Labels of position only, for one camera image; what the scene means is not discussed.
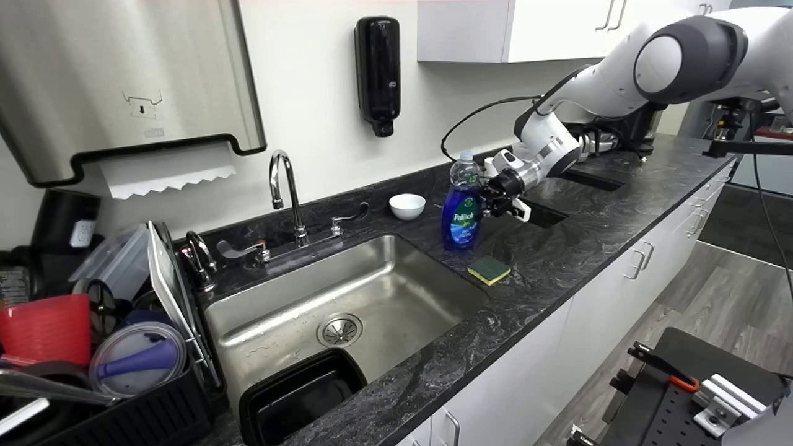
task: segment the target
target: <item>robotic arm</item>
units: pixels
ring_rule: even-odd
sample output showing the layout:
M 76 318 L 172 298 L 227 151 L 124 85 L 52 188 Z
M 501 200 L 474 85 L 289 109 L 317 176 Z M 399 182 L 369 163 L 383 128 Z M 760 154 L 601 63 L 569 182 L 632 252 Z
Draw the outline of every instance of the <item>robotic arm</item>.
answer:
M 564 102 L 588 119 L 617 121 L 690 99 L 776 97 L 793 119 L 793 13 L 742 8 L 668 24 L 642 24 L 601 63 L 555 85 L 514 119 L 521 143 L 497 154 L 497 176 L 483 188 L 488 208 L 512 214 L 514 199 L 545 176 L 559 176 L 579 158 L 579 142 L 555 117 Z

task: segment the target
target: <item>cable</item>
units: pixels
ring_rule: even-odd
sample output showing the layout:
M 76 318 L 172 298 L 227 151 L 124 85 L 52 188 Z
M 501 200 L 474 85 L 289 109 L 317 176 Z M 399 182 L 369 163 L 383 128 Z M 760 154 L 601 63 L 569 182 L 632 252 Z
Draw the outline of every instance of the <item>cable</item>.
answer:
M 462 119 L 457 119 L 440 138 L 440 154 L 451 161 L 456 161 L 449 151 L 446 151 L 446 138 L 460 127 L 466 123 L 469 119 L 474 119 L 476 114 L 486 112 L 486 109 L 492 109 L 492 106 L 501 106 L 501 105 L 511 105 L 511 102 L 537 102 L 539 97 L 506 97 L 506 99 L 497 99 L 497 102 L 488 102 L 477 109 L 474 109 L 471 114 L 466 114 Z
M 497 106 L 497 105 L 533 102 L 529 109 L 514 119 L 514 127 L 522 127 L 522 123 L 539 109 L 539 105 L 547 102 L 547 97 L 553 97 L 555 93 L 559 93 L 559 89 L 563 89 L 573 76 L 578 76 L 579 71 L 581 71 L 581 69 L 569 71 L 568 76 L 563 76 L 559 81 L 555 81 L 555 85 L 553 85 L 545 94 L 539 94 L 539 97 L 506 97 L 506 99 L 497 99 L 497 102 L 491 102 L 491 105 L 483 105 L 483 106 L 474 109 L 471 114 L 466 114 L 460 121 L 456 121 L 456 123 L 444 133 L 444 138 L 440 138 L 440 154 L 444 154 L 446 158 L 456 161 L 456 158 L 446 151 L 446 138 L 449 138 L 460 123 L 466 123 L 466 121 L 474 119 L 476 114 L 480 114 L 480 112 L 486 112 L 486 109 L 492 109 L 492 106 Z
M 752 182 L 757 184 L 757 199 L 760 199 L 760 208 L 763 208 L 763 215 L 765 215 L 765 223 L 767 223 L 767 231 L 770 231 L 770 239 L 783 257 L 783 267 L 785 267 L 785 280 L 787 280 L 787 292 L 789 292 L 789 299 L 793 299 L 793 280 L 789 280 L 789 262 L 787 262 L 787 255 L 785 255 L 785 247 L 776 233 L 776 225 L 770 220 L 770 214 L 767 214 L 767 206 L 765 206 L 765 197 L 763 197 L 763 184 L 760 184 L 760 168 L 757 168 L 757 154 L 752 154 Z

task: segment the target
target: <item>black soap dispenser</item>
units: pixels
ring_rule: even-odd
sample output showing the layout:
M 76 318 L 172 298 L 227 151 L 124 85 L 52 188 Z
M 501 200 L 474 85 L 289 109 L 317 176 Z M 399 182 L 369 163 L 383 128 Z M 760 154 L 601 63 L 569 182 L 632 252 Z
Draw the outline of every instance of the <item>black soap dispenser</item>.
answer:
M 353 31 L 356 93 L 363 121 L 376 137 L 393 133 L 400 99 L 399 23 L 362 17 Z

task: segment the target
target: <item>paper towel dispenser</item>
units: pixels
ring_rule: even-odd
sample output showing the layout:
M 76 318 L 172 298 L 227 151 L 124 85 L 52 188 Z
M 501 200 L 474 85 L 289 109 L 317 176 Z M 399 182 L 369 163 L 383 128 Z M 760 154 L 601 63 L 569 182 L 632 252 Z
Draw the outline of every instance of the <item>paper towel dispenser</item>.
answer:
M 31 185 L 205 138 L 263 151 L 237 0 L 0 0 L 0 133 Z

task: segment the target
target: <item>soap bottle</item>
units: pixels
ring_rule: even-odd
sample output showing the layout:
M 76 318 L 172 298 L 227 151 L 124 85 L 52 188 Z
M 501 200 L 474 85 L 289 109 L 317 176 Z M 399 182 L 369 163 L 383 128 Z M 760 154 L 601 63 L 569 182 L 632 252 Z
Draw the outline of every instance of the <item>soap bottle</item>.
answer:
M 462 154 L 456 163 L 451 163 L 451 190 L 440 214 L 440 233 L 449 251 L 474 247 L 483 218 L 477 182 L 480 174 L 474 163 L 474 154 Z

